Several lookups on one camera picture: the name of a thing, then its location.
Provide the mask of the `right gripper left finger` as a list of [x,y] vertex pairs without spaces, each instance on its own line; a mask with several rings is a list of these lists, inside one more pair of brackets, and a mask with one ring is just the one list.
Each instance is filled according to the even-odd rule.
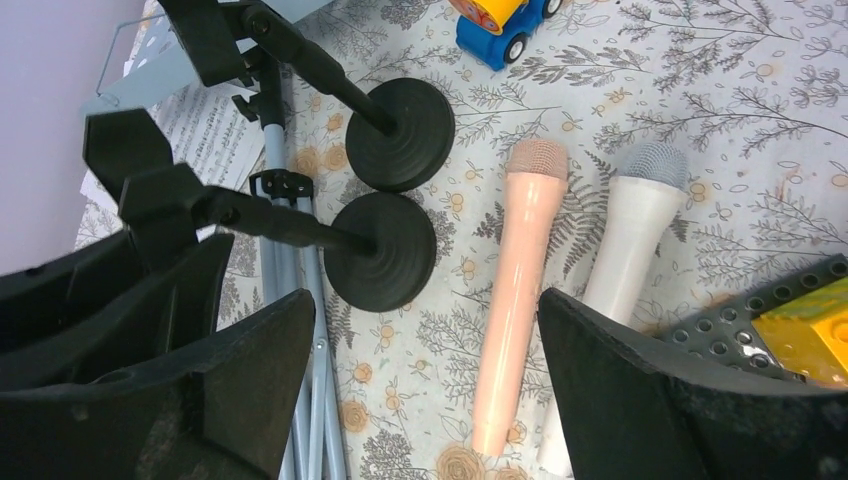
[[315,321],[296,290],[89,384],[1,396],[5,479],[275,479]]

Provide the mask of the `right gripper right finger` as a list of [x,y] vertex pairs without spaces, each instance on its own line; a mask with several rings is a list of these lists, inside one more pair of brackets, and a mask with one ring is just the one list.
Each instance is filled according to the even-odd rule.
[[847,394],[722,366],[550,288],[538,325],[578,479],[843,479]]

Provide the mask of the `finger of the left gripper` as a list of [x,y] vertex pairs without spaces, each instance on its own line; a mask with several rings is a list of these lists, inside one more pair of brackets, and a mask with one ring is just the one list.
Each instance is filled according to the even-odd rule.
[[88,383],[216,328],[234,237],[150,267],[124,231],[1,278],[1,388]]

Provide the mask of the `sheet music page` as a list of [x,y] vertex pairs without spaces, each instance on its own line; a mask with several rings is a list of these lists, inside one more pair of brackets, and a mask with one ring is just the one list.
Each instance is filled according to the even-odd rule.
[[[189,85],[148,109],[168,139],[176,162],[191,166],[205,185],[239,190],[264,149],[260,124],[240,113],[232,98],[252,92],[232,84]],[[92,172],[82,181],[87,198],[75,247],[80,249],[121,229],[117,204]]]

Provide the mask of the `yellow toy block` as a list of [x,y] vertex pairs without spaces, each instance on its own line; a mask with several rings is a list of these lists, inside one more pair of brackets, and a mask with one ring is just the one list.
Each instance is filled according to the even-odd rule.
[[847,280],[839,279],[753,321],[785,370],[816,384],[847,386]]

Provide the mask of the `white toy microphone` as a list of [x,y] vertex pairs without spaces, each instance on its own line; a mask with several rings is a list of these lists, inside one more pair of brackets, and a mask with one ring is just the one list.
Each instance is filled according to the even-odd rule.
[[689,162],[660,142],[632,149],[609,181],[607,216],[582,303],[625,325],[663,232],[685,202]]

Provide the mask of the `light blue music stand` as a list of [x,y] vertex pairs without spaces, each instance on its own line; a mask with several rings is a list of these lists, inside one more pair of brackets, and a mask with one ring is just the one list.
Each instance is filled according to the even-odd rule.
[[292,428],[294,451],[284,456],[284,471],[300,469],[300,479],[343,479],[346,465],[338,416],[334,411],[336,392],[326,326],[323,282],[319,277],[318,249],[331,237],[328,226],[317,221],[313,211],[312,184],[304,176],[281,170],[284,147],[282,87],[280,65],[268,64],[266,57],[248,63],[252,71],[244,84],[257,80],[260,90],[249,100],[236,96],[234,102],[250,119],[260,120],[265,135],[268,169],[252,180],[270,210],[257,218],[261,236],[280,243],[276,268],[263,271],[270,280],[278,273],[280,292],[295,285],[294,250],[304,250],[306,286],[317,301],[316,330],[313,339],[312,382],[303,384],[297,399]]

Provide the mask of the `pink toy microphone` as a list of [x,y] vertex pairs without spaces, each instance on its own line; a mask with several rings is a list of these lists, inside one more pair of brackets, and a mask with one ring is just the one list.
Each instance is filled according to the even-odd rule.
[[550,231],[568,189],[567,152],[518,142],[507,162],[504,222],[472,409],[471,447],[503,453],[516,416]]

